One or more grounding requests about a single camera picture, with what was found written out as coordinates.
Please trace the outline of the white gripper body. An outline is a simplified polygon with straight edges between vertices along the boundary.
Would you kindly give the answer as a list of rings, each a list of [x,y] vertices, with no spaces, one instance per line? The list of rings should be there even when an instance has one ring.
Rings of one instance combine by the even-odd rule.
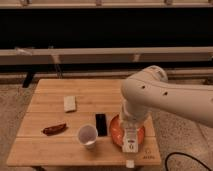
[[[135,127],[124,128],[122,151],[125,153],[138,152],[138,136]]]

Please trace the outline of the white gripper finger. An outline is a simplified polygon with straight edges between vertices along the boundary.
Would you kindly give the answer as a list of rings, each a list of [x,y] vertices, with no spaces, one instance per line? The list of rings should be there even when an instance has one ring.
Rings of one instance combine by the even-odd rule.
[[[127,168],[134,168],[135,164],[133,160],[126,160],[126,167]]]

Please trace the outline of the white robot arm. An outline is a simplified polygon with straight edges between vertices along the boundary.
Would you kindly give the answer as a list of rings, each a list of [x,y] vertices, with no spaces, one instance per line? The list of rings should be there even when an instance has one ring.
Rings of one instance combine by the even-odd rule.
[[[124,131],[123,152],[138,152],[137,131],[150,108],[213,128],[213,86],[169,83],[167,73],[159,66],[146,67],[124,79],[121,94],[124,101],[119,119]]]

